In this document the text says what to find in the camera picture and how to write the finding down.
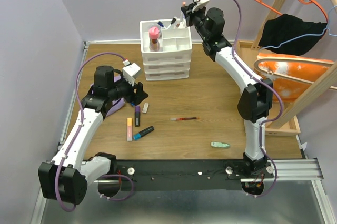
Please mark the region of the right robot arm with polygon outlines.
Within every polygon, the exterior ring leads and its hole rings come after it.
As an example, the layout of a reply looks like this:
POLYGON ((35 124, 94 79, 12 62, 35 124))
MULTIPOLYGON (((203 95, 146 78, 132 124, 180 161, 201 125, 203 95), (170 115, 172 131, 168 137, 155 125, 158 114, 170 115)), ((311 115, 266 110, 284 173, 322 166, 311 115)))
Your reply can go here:
POLYGON ((235 81, 241 97, 237 110, 244 120, 246 147, 243 158, 228 166, 240 175, 253 178, 267 167, 265 128, 272 107, 272 82, 263 80, 242 61, 223 35, 225 20, 219 8, 196 8, 192 3, 181 7, 188 27, 194 26, 202 39, 204 52, 235 81))

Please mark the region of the pink white marker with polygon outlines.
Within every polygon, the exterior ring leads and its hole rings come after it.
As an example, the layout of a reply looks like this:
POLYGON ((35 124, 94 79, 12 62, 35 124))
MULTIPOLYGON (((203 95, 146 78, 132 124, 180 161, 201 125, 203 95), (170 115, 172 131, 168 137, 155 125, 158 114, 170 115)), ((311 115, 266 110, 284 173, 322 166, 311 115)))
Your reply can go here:
POLYGON ((183 2, 180 15, 180 22, 182 27, 186 27, 185 10, 186 10, 186 2, 183 2))

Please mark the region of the blue cap white marker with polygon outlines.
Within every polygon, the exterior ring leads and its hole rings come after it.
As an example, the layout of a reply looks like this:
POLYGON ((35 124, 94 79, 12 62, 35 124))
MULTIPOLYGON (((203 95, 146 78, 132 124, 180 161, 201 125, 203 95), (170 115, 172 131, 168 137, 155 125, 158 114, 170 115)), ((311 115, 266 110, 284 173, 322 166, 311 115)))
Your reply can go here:
POLYGON ((164 25, 161 21, 158 21, 157 24, 158 24, 161 28, 166 29, 165 25, 164 25))

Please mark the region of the pink cap pencil tube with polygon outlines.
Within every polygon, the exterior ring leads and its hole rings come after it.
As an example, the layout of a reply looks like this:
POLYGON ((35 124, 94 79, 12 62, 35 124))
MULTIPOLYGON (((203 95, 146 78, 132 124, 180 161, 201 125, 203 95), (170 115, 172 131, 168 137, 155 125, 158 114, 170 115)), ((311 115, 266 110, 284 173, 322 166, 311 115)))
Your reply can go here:
POLYGON ((160 29, 153 26, 148 31, 149 48, 151 51, 158 52, 160 50, 159 37, 161 35, 160 29))

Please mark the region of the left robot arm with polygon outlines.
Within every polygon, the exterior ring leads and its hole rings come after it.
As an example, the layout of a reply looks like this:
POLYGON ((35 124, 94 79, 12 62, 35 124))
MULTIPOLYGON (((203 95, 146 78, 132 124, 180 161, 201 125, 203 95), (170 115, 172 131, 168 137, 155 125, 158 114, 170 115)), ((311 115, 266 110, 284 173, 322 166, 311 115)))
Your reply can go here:
POLYGON ((117 174, 116 156, 99 152, 86 164, 83 158, 95 132, 108 111, 123 99, 139 105, 148 94, 136 78, 141 68, 129 64, 122 70, 111 66, 98 66, 94 83, 80 101, 76 123, 65 143, 51 161, 40 164, 38 177, 43 197, 60 203, 79 205, 88 186, 96 179, 112 179, 117 174))

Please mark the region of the salmon tip white pen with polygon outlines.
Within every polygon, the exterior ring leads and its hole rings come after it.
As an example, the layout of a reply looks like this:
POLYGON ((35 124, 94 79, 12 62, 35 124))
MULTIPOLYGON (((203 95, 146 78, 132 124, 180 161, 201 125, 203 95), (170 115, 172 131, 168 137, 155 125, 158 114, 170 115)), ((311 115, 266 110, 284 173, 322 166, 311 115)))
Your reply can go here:
POLYGON ((176 28, 184 28, 184 23, 183 22, 179 22, 176 26, 176 28))

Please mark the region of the white plastic drawer organizer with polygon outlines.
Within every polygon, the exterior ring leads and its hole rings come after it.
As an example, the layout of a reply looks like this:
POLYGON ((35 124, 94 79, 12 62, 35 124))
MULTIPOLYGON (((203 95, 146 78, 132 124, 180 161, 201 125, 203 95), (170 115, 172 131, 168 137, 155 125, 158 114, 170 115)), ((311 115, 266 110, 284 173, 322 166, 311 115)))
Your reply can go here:
POLYGON ((170 29, 163 29, 157 24, 161 21, 168 27, 171 20, 172 18, 140 22, 141 53, 147 81, 185 79, 189 76, 192 55, 190 28, 176 28, 179 18, 170 29), (161 31, 158 52, 149 48, 148 31, 153 26, 161 31))

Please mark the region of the black cap white marker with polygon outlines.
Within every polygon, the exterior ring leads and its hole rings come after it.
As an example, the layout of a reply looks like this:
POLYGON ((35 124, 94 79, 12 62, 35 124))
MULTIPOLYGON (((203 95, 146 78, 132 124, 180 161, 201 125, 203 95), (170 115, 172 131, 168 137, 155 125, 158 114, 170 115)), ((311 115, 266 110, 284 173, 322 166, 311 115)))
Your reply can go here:
POLYGON ((168 25, 166 29, 170 29, 171 27, 174 27, 176 20, 177 20, 177 17, 172 18, 170 24, 168 25))

